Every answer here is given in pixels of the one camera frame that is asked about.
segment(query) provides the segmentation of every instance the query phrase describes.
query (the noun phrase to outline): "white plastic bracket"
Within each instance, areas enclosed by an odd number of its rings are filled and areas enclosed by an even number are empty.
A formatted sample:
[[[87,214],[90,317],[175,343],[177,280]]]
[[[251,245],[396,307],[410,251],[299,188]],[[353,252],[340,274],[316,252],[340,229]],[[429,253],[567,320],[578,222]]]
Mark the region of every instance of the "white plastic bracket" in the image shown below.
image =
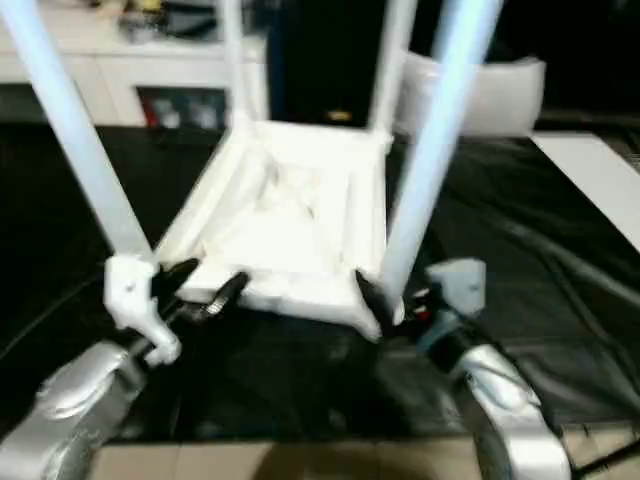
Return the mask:
[[[474,317],[484,310],[487,267],[482,260],[460,258],[427,268],[427,278],[440,284],[442,299],[456,312]]]
[[[158,314],[157,300],[151,298],[151,279],[157,267],[133,255],[114,255],[105,264],[104,305],[119,329],[132,328],[148,338],[156,348],[146,361],[173,363],[180,355],[178,337]]]

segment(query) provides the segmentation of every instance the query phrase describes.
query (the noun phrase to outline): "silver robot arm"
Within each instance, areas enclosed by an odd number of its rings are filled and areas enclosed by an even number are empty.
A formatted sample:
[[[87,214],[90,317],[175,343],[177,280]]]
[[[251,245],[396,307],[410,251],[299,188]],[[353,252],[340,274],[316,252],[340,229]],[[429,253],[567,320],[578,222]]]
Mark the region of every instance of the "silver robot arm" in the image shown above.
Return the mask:
[[[208,306],[172,298],[165,321],[208,321],[235,303],[248,281],[245,273],[235,275]],[[182,281],[165,283],[177,290]],[[84,480],[94,454],[144,389],[145,372],[158,366],[150,361],[155,348],[145,337],[126,347],[103,341],[55,372],[42,384],[28,417],[0,444],[0,480]]]
[[[382,290],[356,274],[383,336],[408,337],[446,376],[471,432],[484,480],[570,480],[566,450],[533,388],[469,317],[484,308],[484,264],[464,259],[427,269],[430,288],[417,292],[397,327]]]

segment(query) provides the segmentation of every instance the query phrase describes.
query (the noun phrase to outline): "black table surface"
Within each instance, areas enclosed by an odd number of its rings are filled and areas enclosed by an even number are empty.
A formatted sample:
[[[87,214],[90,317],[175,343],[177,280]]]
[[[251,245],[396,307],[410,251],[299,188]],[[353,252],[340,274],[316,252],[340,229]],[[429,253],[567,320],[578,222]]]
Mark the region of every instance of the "black table surface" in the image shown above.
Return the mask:
[[[151,242],[215,141],[100,130]],[[405,148],[388,160],[392,203]],[[102,306],[107,245],[54,135],[0,128],[0,436],[39,383],[113,331]],[[410,285],[434,258],[487,263],[478,321],[562,425],[640,412],[640,256],[526,140],[458,146]],[[237,309],[154,372],[119,440],[397,437],[463,431],[446,386],[406,348],[382,352],[348,327]]]

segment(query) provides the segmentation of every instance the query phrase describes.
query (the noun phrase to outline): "white cabinet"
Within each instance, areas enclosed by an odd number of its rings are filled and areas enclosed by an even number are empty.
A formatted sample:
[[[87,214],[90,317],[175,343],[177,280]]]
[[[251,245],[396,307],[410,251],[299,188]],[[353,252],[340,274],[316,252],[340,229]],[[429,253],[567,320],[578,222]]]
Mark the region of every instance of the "white cabinet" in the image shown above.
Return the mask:
[[[115,19],[85,9],[43,3],[44,22],[94,123],[144,126],[137,87],[226,89],[230,85],[221,44],[154,41],[127,43]],[[266,117],[265,40],[245,39],[248,88],[256,114]],[[0,88],[29,83],[11,38],[0,22]]]
[[[223,60],[207,58],[99,57],[97,63],[118,116],[119,125],[146,124],[137,87],[184,87],[225,90],[230,85]],[[266,115],[264,64],[247,62],[247,78],[256,114]]]
[[[96,124],[118,123],[115,106],[96,61],[91,57],[65,56],[67,70],[73,77],[84,103]],[[0,54],[0,88],[2,84],[29,83],[29,76],[14,54]]]

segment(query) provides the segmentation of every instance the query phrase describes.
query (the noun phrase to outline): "white shelf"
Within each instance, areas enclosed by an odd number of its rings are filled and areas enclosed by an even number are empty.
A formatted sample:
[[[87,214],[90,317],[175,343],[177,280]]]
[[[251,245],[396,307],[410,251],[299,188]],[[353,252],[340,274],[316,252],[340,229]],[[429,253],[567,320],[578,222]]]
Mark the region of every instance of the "white shelf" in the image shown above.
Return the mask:
[[[116,18],[84,8],[63,8],[42,3],[42,15],[63,55],[144,56],[180,58],[224,58],[221,43],[192,43],[178,40],[151,41],[142,45],[127,42]],[[245,38],[245,61],[261,62],[265,41],[259,36]],[[0,54],[13,54],[11,38],[0,22]]]

